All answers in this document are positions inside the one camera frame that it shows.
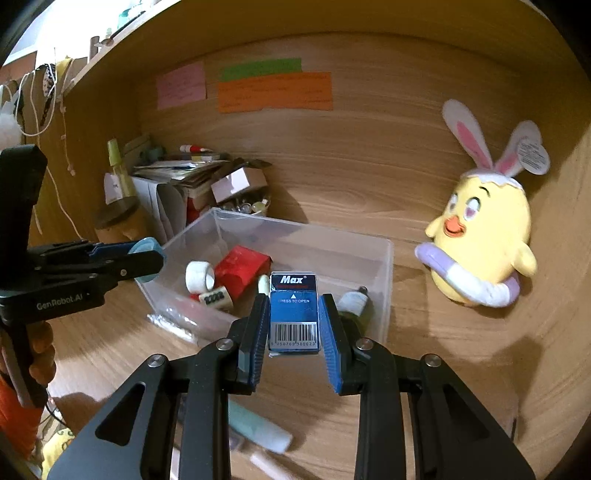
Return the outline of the orange sleeve forearm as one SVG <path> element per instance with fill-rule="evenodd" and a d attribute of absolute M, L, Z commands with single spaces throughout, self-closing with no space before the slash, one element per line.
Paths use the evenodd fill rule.
<path fill-rule="evenodd" d="M 21 406 L 16 392 L 1 375 L 0 410 L 1 432 L 14 450 L 28 459 L 35 448 L 43 409 Z"/>

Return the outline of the person's left hand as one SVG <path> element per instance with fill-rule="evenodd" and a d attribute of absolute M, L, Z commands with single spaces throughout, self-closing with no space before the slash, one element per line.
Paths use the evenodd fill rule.
<path fill-rule="evenodd" d="M 48 322 L 38 322 L 27 329 L 33 355 L 29 373 L 39 385 L 47 387 L 56 374 L 52 327 Z"/>

